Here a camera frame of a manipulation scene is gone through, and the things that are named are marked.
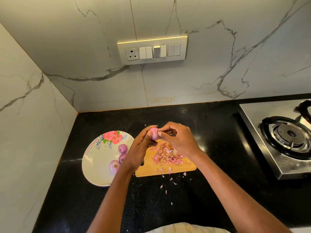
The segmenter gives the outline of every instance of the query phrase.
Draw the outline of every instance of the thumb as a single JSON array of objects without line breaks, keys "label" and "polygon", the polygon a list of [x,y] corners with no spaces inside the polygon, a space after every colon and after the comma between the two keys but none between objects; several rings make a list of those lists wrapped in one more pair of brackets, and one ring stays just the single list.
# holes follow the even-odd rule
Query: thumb
[{"label": "thumb", "polygon": [[158,131],[158,136],[160,136],[162,140],[167,141],[168,143],[171,143],[173,141],[173,137],[165,132]]},{"label": "thumb", "polygon": [[144,140],[142,141],[142,145],[148,146],[148,144],[151,143],[151,136],[152,136],[152,131],[148,131],[146,136],[144,137]]}]

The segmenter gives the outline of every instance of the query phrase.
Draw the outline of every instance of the rose design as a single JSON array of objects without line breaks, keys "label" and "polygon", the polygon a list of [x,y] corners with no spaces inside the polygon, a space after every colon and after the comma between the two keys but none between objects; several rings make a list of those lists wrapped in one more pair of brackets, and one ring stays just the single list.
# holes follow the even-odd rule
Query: rose design
[{"label": "rose design", "polygon": [[115,138],[114,138],[114,140],[112,141],[112,143],[113,143],[113,144],[118,144],[118,143],[120,143],[120,141],[122,140],[122,135],[119,134],[118,131],[114,131],[114,136],[115,136]]},{"label": "rose design", "polygon": [[103,134],[104,139],[106,139],[107,141],[112,141],[115,137],[115,131],[113,132],[106,132]]}]

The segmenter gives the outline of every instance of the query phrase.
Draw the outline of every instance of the hand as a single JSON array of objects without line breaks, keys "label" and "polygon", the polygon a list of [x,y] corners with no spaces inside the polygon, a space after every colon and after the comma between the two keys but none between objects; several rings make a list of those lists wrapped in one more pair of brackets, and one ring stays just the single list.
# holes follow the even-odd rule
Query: hand
[{"label": "hand", "polygon": [[152,127],[157,126],[158,125],[150,125],[139,133],[134,139],[120,168],[128,168],[131,173],[134,173],[139,168],[146,155],[146,150],[158,144],[156,141],[151,140],[152,132],[149,131]]},{"label": "hand", "polygon": [[190,128],[184,125],[168,122],[164,127],[158,129],[158,135],[189,159],[192,155],[201,152]]}]

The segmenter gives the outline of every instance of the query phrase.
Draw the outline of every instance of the forearm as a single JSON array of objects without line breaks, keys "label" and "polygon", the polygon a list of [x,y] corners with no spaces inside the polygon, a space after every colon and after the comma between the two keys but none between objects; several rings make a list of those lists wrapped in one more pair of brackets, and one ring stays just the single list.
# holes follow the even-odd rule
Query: forearm
[{"label": "forearm", "polygon": [[192,159],[239,233],[290,233],[288,228],[240,188],[205,153],[201,152]]},{"label": "forearm", "polygon": [[120,232],[122,214],[132,172],[119,168],[88,233]]}]

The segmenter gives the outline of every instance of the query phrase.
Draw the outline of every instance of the kitchen counter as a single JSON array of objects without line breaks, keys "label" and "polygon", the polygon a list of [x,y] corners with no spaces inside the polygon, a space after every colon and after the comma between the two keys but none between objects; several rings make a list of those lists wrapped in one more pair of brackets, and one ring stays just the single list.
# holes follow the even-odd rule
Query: kitchen counter
[{"label": "kitchen counter", "polygon": [[[277,180],[238,115],[242,103],[304,98],[311,98],[311,94],[80,113],[33,233],[87,231],[108,190],[89,183],[81,169],[84,151],[96,137],[111,130],[136,137],[145,124],[161,127],[168,121],[189,126],[200,148],[286,226],[311,226],[311,179]],[[236,232],[198,169],[185,177],[182,173],[133,176],[121,232],[145,232],[177,222]]]}]

